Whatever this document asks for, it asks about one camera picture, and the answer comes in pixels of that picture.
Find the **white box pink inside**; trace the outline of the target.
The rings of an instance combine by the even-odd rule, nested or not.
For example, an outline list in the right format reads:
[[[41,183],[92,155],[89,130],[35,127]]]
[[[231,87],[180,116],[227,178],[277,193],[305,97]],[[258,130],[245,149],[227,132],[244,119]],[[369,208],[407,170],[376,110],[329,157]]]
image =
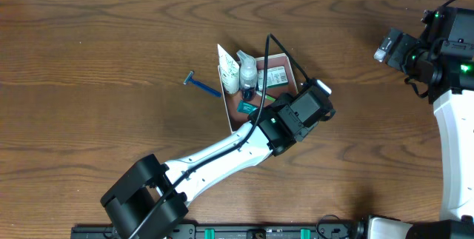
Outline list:
[[[295,76],[293,75],[293,68],[291,67],[288,57],[286,57],[286,55],[283,53],[269,56],[268,70],[281,66],[284,67],[284,74],[288,82],[286,84],[267,89],[267,97],[277,99],[277,97],[283,93],[289,93],[291,95],[296,95],[298,93],[297,83]],[[248,114],[238,111],[238,105],[242,101],[240,92],[237,92],[234,95],[229,94],[223,83],[221,83],[221,91],[223,93],[223,100],[230,131],[231,133],[234,133],[241,127],[243,123],[247,122]]]

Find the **white green soap box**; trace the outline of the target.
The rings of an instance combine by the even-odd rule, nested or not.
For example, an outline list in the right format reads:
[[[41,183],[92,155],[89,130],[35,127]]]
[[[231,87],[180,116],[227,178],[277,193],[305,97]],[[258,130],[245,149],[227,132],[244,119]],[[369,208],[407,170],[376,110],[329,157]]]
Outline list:
[[[258,71],[258,88],[263,88],[264,70]],[[280,87],[288,84],[285,66],[271,67],[267,69],[267,89]]]

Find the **green red toothpaste tube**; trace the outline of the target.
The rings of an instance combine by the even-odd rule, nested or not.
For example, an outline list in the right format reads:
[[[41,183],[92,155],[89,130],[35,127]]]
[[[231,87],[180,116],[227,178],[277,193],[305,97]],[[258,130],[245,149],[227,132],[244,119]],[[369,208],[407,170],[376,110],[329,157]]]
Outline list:
[[[253,111],[257,110],[258,107],[255,106],[255,105],[252,105],[246,101],[240,101],[238,106],[237,106],[237,111],[240,112],[240,113],[244,113],[244,114],[251,114]]]

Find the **clear blue spray bottle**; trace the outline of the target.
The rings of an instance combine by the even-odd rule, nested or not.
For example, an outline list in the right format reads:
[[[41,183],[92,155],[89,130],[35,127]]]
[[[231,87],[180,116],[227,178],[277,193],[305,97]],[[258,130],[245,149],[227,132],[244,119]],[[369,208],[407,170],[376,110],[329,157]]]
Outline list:
[[[237,52],[237,56],[241,63],[239,70],[241,96],[244,101],[251,101],[255,96],[258,83],[256,60],[242,50]]]

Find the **white Pantene conditioner tube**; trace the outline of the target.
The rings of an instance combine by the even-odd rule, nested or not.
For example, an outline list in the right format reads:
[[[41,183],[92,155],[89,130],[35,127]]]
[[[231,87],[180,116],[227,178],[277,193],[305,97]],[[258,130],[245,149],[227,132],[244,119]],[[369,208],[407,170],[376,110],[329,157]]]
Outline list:
[[[217,44],[217,49],[221,83],[226,93],[233,95],[240,89],[240,66],[220,44]]]

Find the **blue disposable razor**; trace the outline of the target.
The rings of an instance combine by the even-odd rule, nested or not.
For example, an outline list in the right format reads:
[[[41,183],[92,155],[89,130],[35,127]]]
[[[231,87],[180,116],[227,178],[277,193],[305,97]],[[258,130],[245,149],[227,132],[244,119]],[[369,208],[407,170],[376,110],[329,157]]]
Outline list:
[[[202,82],[200,82],[198,80],[195,80],[193,78],[193,76],[194,76],[194,72],[191,70],[189,72],[189,74],[187,75],[187,77],[184,79],[183,85],[193,84],[193,85],[197,86],[198,88],[202,89],[203,91],[211,94],[212,96],[215,96],[217,98],[221,97],[221,93],[219,91],[214,90],[211,87],[208,87],[206,84],[203,84]]]

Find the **green white toothbrush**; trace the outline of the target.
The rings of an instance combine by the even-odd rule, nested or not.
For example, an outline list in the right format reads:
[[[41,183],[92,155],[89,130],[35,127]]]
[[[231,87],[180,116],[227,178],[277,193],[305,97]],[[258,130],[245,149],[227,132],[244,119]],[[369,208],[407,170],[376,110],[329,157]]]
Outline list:
[[[272,101],[272,102],[276,101],[276,99],[274,97],[270,96],[270,95],[263,96],[263,92],[258,91],[258,90],[256,91],[256,95],[259,95],[261,97],[265,97],[266,100],[269,100],[269,101]]]

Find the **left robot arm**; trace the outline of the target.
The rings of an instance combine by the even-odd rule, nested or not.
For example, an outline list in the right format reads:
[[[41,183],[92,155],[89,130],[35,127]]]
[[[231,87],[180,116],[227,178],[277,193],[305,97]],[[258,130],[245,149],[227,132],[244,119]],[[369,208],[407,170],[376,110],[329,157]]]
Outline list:
[[[193,155],[136,161],[100,203],[121,238],[164,238],[204,191],[230,175],[278,156],[334,115],[328,95],[308,89],[259,107],[229,137]]]

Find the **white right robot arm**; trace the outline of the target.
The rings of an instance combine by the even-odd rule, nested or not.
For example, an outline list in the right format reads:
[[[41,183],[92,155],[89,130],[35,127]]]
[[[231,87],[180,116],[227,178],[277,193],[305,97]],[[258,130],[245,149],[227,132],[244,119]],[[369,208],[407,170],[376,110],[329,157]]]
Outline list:
[[[441,138],[443,194],[440,219],[407,223],[371,217],[366,238],[473,237],[473,54],[470,35],[434,35],[426,29],[414,38],[391,29],[374,58],[406,75],[406,84],[427,85]]]

